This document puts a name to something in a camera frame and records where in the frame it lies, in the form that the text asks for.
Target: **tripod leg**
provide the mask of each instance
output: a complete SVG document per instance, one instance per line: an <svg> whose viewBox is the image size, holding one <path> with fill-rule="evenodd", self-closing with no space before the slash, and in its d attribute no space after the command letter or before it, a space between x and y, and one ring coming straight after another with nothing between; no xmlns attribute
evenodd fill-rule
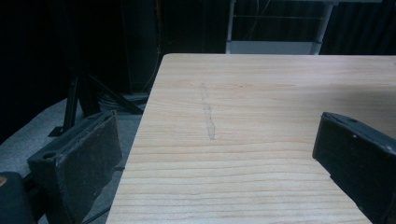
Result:
<svg viewBox="0 0 396 224"><path fill-rule="evenodd" d="M99 113L100 106L96 98L96 92L90 85L90 80L86 75L81 75L78 80L78 100L81 104L84 118Z"/></svg>
<svg viewBox="0 0 396 224"><path fill-rule="evenodd" d="M49 137L57 137L62 133L69 130L75 124L76 111L78 103L78 78L73 77L70 81L69 93L67 96L66 110L64 112L64 126L55 127L52 132L50 132Z"/></svg>
<svg viewBox="0 0 396 224"><path fill-rule="evenodd" d="M103 84L99 79L96 77L93 77L91 75L88 75L89 79L92 81L94 85L96 85L98 88L100 88L102 91L107 93L111 98L113 98L117 103L125 107L131 114L137 114L141 115L143 114L143 110L137 107L136 105L132 104L128 100L126 100L123 96L120 94L114 92L111 90L109 87L107 87L105 84Z"/></svg>

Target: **metal rod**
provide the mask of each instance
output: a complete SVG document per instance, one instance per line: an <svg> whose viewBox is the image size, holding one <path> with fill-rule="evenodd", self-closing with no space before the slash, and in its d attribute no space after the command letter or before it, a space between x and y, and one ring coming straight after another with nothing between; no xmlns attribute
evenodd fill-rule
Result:
<svg viewBox="0 0 396 224"><path fill-rule="evenodd" d="M327 25L329 24L330 16L332 15L332 8L336 6L338 3L325 3L324 8L324 17L320 22L320 26L318 28L317 37L315 38L315 42L312 44L311 54L319 55L321 45L323 43L323 37L326 33Z"/></svg>
<svg viewBox="0 0 396 224"><path fill-rule="evenodd" d="M225 53L230 54L230 45L233 38L233 10L235 8L236 0L231 0L230 2L230 15L228 17L228 33L227 33L227 43L225 47Z"/></svg>
<svg viewBox="0 0 396 224"><path fill-rule="evenodd" d="M280 16L238 16L234 15L234 18L257 18L257 19L290 19L290 20L322 20L321 17L280 17Z"/></svg>

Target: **floor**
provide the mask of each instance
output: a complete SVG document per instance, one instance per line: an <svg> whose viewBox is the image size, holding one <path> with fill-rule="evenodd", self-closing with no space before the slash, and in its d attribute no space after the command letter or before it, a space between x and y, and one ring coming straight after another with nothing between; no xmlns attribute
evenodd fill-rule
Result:
<svg viewBox="0 0 396 224"><path fill-rule="evenodd" d="M147 95L137 94L132 98L144 98ZM8 138L2 145L0 145L0 171L14 171L26 176L29 174L29 167L26 160L37 152L40 148L54 140L53 137L48 137L48 134L56 126L62 126L64 121L64 110L66 100L53 105L34 119L32 119L23 128L18 130L15 134ZM114 109L111 108L114 104L109 104L107 101L101 101L102 110ZM123 154L123 159L119 166L124 166L132 144L134 142L134 136L137 132L141 115L131 115L124 111L122 108L117 108L118 111L118 123L120 133L120 147ZM76 122L83 119L81 108L78 108L76 114ZM120 177L122 173L116 172L113 175L111 182L103 189L100 196L96 199L92 210L86 216L84 221L90 221L90 218L96 217L98 214L102 214L95 220L89 223L102 224L106 223L108 208L112 204ZM48 223L45 217L39 220L39 223Z"/></svg>

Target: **wooden table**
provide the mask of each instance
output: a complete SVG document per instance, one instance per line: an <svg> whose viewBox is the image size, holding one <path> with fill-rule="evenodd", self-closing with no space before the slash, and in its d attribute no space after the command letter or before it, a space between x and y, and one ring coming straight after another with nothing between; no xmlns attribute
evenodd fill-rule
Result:
<svg viewBox="0 0 396 224"><path fill-rule="evenodd" d="M396 57L166 55L108 223L369 223L312 159L323 111L396 137Z"/></svg>

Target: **scratch mark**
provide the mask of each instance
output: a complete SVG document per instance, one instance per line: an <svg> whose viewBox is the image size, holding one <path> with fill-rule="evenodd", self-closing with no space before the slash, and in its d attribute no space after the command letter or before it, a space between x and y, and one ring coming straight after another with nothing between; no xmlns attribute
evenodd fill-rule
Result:
<svg viewBox="0 0 396 224"><path fill-rule="evenodd" d="M215 140L216 126L212 120L212 108L210 104L207 102L208 95L207 95L206 84L201 83L200 89L201 89L202 105L204 106L204 112L205 112L207 134L209 135L209 138L211 140Z"/></svg>

